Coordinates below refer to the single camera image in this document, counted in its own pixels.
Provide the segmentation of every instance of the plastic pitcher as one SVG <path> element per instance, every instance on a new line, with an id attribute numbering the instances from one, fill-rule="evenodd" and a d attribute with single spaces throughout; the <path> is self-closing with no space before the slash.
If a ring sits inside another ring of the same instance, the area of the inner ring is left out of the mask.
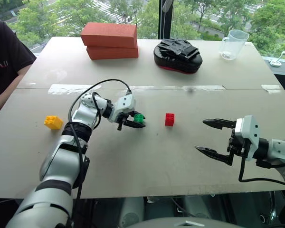
<path id="1" fill-rule="evenodd" d="M 241 30 L 231 30 L 228 37 L 224 37 L 219 53 L 226 60 L 235 59 L 240 53 L 243 45 L 249 38 L 249 34 Z"/>

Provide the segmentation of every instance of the robotic arm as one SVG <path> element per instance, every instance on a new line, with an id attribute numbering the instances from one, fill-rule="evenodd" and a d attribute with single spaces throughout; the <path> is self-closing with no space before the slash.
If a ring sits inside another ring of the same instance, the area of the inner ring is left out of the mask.
<path id="1" fill-rule="evenodd" d="M 92 131 L 99 125 L 101 116 L 109 122 L 118 123 L 118 130 L 122 129 L 122 125 L 144 127 L 142 123 L 128 120 L 129 116 L 139 114 L 135 111 L 135 105 L 136 100 L 131 91 L 119 98 L 115 104 L 101 98 L 96 92 L 81 95 L 80 105 L 71 122 L 65 125 L 53 150 L 41 166 L 41 183 L 23 200 L 7 227 L 73 227 L 71 192 L 80 185 L 80 175 L 85 178 L 90 161 L 85 153 Z M 74 132 L 80 143 L 82 163 Z"/>
<path id="2" fill-rule="evenodd" d="M 285 180 L 285 140 L 266 140 L 260 138 L 260 128 L 256 119 L 247 115 L 236 121 L 223 119 L 207 119 L 204 124 L 222 129 L 223 127 L 232 129 L 227 152 L 229 155 L 217 153 L 215 150 L 196 146 L 200 152 L 206 156 L 232 165 L 234 155 L 242 157 L 241 170 L 238 177 L 240 182 L 250 181 L 271 181 L 285 185 L 285 183 L 267 178 L 243 179 L 245 161 L 256 159 L 256 165 L 262 168 L 276 168 Z"/>

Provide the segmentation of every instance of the white tabletop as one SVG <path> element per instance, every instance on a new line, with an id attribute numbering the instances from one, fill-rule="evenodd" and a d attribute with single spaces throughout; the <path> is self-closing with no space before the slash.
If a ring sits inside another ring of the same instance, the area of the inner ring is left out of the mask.
<path id="1" fill-rule="evenodd" d="M 233 166 L 227 166 L 194 148 L 195 145 L 206 146 L 226 153 L 231 130 L 210 128 L 202 123 L 207 118 L 236 120 L 252 114 L 259 121 L 261 137 L 285 139 L 285 91 L 262 89 L 261 85 L 279 83 L 252 45 L 245 46 L 242 57 L 232 62 L 221 61 L 216 53 L 207 53 L 206 47 L 212 46 L 213 51 L 217 42 L 204 45 L 202 41 L 194 41 L 199 43 L 196 46 L 204 63 L 196 74 L 183 75 L 154 64 L 149 52 L 157 40 L 139 40 L 138 59 L 108 61 L 89 60 L 79 41 L 78 38 L 51 39 L 1 110 L 0 198 L 23 198 L 38 185 L 39 168 L 62 131 L 45 127 L 45 116 L 58 115 L 67 122 L 69 106 L 79 93 L 53 93 L 49 90 L 52 84 L 85 85 L 111 77 L 137 86 L 133 90 L 136 110 L 146 116 L 146 127 L 124 126 L 119 132 L 116 123 L 102 119 L 88 143 L 90 166 L 83 184 L 83 198 L 285 189 L 285 186 L 264 181 L 239 183 L 239 157 L 234 159 Z M 249 55 L 260 65 L 246 69 L 248 65 L 243 57 Z M 210 67 L 210 61 L 219 71 Z M 230 69 L 237 70 L 237 74 L 230 74 Z M 198 85 L 224 87 L 207 91 Z M 193 86 L 193 91 L 182 86 Z M 124 95 L 124 87 L 108 83 L 97 92 L 114 102 Z M 175 113 L 172 128 L 164 126 L 165 113 Z M 276 170 L 256 167 L 254 161 L 247 162 L 244 178 L 254 177 L 282 181 Z"/>
<path id="2" fill-rule="evenodd" d="M 261 89 L 279 84 L 252 43 L 247 42 L 233 61 L 219 56 L 219 41 L 191 41 L 199 48 L 203 63 L 195 74 L 182 74 L 156 66 L 153 50 L 160 40 L 139 39 L 139 57 L 94 60 L 81 38 L 52 38 L 18 88 L 50 88 L 52 84 L 90 85 L 120 78 L 132 86 L 220 85 L 227 89 Z M 103 88 L 123 88 L 116 83 Z"/>

